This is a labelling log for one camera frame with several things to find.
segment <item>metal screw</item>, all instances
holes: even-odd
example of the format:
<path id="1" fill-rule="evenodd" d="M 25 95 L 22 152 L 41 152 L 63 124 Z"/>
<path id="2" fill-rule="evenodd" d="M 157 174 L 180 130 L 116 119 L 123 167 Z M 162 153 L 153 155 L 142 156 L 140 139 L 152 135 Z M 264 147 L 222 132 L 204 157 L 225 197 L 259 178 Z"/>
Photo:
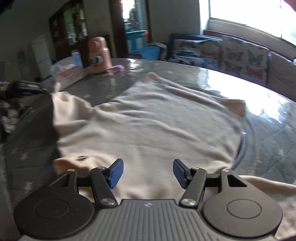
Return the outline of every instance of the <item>metal screw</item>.
<path id="1" fill-rule="evenodd" d="M 101 203 L 105 206 L 112 206 L 115 204 L 115 201 L 112 198 L 104 198 L 101 200 Z"/>
<path id="2" fill-rule="evenodd" d="M 184 198 L 181 203 L 184 206 L 194 206 L 196 204 L 196 201 L 192 198 Z"/>

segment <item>white cloth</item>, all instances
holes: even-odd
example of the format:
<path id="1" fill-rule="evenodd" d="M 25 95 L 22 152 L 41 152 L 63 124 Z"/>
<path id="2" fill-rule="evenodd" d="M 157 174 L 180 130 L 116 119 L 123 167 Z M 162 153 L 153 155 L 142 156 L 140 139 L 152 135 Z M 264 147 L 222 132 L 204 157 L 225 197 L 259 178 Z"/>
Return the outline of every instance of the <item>white cloth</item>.
<path id="1" fill-rule="evenodd" d="M 210 96 L 154 73 L 96 107 L 66 92 L 55 93 L 52 99 L 62 154 L 54 161 L 57 173 L 69 168 L 89 172 L 122 158 L 124 172 L 113 191 L 118 202 L 123 198 L 179 200 L 184 190 L 173 174 L 176 158 L 209 173 L 231 167 L 245 114 L 244 101 Z M 293 185 L 245 178 L 267 193 L 275 191 L 283 209 L 287 196 L 296 193 Z M 287 227 L 289 235 L 295 232 L 290 221 L 283 220 L 277 238 L 287 236 Z"/>

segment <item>patterned pillow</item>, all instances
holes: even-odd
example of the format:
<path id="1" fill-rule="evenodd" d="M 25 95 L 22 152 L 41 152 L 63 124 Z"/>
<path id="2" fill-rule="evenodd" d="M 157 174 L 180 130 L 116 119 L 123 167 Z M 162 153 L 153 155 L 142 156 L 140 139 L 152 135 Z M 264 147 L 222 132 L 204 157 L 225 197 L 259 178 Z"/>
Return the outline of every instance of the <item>patterned pillow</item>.
<path id="1" fill-rule="evenodd" d="M 175 39 L 169 62 L 218 70 L 220 41 Z"/>
<path id="2" fill-rule="evenodd" d="M 175 39 L 173 52 L 190 51 L 198 54 L 200 58 L 219 59 L 221 41 L 217 40 L 184 40 Z"/>
<path id="3" fill-rule="evenodd" d="M 223 36 L 220 71 L 266 85 L 268 52 L 265 47 Z"/>
<path id="4" fill-rule="evenodd" d="M 173 54 L 173 56 L 169 58 L 168 61 L 172 63 L 187 64 L 206 69 L 218 70 L 218 59 L 186 57 L 180 56 L 180 53 L 177 53 Z"/>

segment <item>butterfly cushion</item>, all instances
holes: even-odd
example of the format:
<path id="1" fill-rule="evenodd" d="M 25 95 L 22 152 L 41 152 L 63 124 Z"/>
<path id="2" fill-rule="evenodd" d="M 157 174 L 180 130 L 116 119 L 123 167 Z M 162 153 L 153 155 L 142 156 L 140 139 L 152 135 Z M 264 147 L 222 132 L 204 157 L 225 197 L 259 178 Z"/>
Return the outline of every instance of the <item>butterfly cushion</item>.
<path id="1" fill-rule="evenodd" d="M 175 39 L 169 62 L 218 70 L 221 41 Z"/>
<path id="2" fill-rule="evenodd" d="M 199 58 L 198 55 L 190 51 L 173 52 L 168 60 L 172 63 L 187 64 L 212 70 L 218 70 L 218 60 L 212 58 Z"/>
<path id="3" fill-rule="evenodd" d="M 266 85 L 268 52 L 269 49 L 265 47 L 223 36 L 220 71 L 230 74 L 229 66 L 241 66 L 240 78 Z"/>
<path id="4" fill-rule="evenodd" d="M 267 88 L 296 101 L 296 65 L 270 52 Z"/>

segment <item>pink water bottle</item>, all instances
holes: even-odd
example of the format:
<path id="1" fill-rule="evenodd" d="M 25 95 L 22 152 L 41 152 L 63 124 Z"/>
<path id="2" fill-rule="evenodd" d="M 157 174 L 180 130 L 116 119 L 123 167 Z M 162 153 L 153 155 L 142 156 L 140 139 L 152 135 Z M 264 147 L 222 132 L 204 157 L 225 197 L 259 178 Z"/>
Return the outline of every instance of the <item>pink water bottle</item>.
<path id="1" fill-rule="evenodd" d="M 89 63 L 94 74 L 106 72 L 112 67 L 110 51 L 103 37 L 89 40 Z"/>

